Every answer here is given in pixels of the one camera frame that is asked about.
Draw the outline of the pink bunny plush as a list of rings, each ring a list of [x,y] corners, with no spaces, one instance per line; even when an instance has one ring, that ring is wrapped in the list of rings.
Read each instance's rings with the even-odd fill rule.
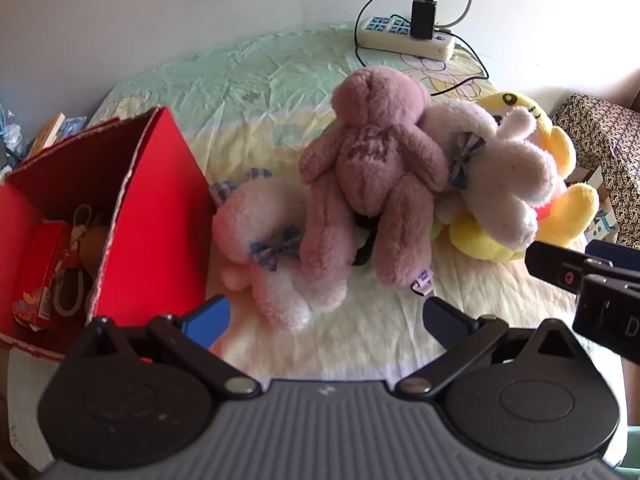
[[[267,169],[252,168],[240,183],[212,183],[213,240],[229,263],[220,271],[228,289],[252,290],[255,304],[279,330],[299,332],[315,313],[337,309],[347,282],[322,283],[303,271],[307,193]]]

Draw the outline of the small white blue box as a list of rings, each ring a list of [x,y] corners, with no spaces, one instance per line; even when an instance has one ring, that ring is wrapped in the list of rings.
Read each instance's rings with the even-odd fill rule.
[[[598,209],[591,222],[585,229],[585,238],[588,242],[602,240],[615,244],[617,242],[620,225],[614,214],[610,193],[604,183],[601,167],[586,169],[577,167],[568,177],[566,183],[585,183],[592,186],[598,193]]]

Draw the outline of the yellow tiger plush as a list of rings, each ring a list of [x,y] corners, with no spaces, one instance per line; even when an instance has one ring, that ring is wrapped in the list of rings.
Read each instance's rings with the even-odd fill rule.
[[[494,116],[496,122],[501,122],[513,107],[518,106],[527,108],[535,118],[536,129],[527,140],[553,156],[560,176],[552,199],[536,209],[536,240],[561,247],[570,245],[588,228],[599,206],[598,192],[591,185],[564,183],[576,168],[573,141],[561,127],[553,125],[544,109],[528,96],[498,92],[476,102]],[[467,212],[450,224],[448,234],[459,252],[477,260],[505,262],[524,257],[522,252],[514,252],[495,242]]]

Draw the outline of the red cardboard box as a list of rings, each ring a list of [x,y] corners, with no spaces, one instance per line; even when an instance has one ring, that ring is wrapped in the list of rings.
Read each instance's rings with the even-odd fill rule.
[[[81,205],[110,232],[88,308],[35,332],[12,309],[35,229]],[[1,343],[59,360],[98,315],[119,326],[182,315],[206,296],[214,204],[171,111],[157,107],[81,131],[27,159],[1,185]]]

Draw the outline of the cartoon print bed sheet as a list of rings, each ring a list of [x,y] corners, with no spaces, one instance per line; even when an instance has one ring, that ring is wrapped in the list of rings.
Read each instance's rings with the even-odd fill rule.
[[[235,191],[214,215],[216,289],[231,302],[221,357],[272,378],[397,382],[442,347],[411,288],[516,327],[571,323],[575,297],[522,260],[491,263],[433,231],[446,198],[504,244],[529,247],[558,174],[522,110],[497,126],[472,102],[433,102],[384,63],[359,68],[334,28],[260,38],[157,67],[115,88],[96,120],[166,106],[206,177]]]

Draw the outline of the blue booklet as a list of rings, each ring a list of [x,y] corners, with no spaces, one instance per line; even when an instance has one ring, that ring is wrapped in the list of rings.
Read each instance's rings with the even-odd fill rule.
[[[62,122],[61,127],[58,128],[58,138],[65,139],[68,136],[72,136],[73,134],[78,133],[83,128],[85,128],[86,123],[86,116],[65,118]]]

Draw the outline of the mauve teddy bear plush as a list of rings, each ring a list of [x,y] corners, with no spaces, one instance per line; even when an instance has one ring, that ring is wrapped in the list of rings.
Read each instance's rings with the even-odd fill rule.
[[[418,126],[431,104],[419,81],[385,66],[360,68],[333,92],[336,118],[299,159],[310,187],[299,248],[313,278],[347,278],[357,252],[354,214],[381,216],[371,263],[405,288],[432,261],[434,196],[447,184],[442,148]]]

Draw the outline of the orange ball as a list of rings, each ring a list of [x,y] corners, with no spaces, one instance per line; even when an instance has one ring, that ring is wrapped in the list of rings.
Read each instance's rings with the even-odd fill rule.
[[[92,278],[98,276],[108,232],[110,232],[108,226],[93,226],[80,239],[78,248],[80,262]]]

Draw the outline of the white bunny plush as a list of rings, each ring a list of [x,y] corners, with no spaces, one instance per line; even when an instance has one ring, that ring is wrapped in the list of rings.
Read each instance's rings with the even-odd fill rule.
[[[558,170],[552,155],[527,140],[536,129],[527,108],[513,107],[496,122],[474,102],[450,100],[428,108],[420,128],[448,159],[442,195],[458,194],[500,245],[519,252],[532,244],[536,209],[550,200]]]

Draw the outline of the white power strip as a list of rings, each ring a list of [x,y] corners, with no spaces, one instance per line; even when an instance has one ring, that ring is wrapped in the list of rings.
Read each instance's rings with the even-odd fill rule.
[[[430,58],[448,62],[454,54],[454,38],[435,32],[431,40],[413,38],[410,24],[403,18],[372,16],[359,25],[356,35],[360,47],[371,50]]]

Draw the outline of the green monkey plush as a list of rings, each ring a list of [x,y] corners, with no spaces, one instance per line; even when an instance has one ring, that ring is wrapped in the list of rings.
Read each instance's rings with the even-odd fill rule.
[[[445,224],[454,222],[462,214],[468,211],[464,201],[458,194],[450,193],[443,195],[436,203],[435,218],[438,227],[432,229],[431,238],[434,240]],[[368,232],[364,244],[357,249],[353,266],[364,266],[371,258],[376,236],[378,235],[378,225],[381,216],[366,217],[363,214],[354,214],[356,227]]]

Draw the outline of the black charger adapter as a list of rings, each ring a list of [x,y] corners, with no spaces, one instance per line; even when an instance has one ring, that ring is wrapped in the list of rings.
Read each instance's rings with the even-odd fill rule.
[[[436,9],[436,0],[413,0],[410,18],[410,36],[413,39],[433,39]]]

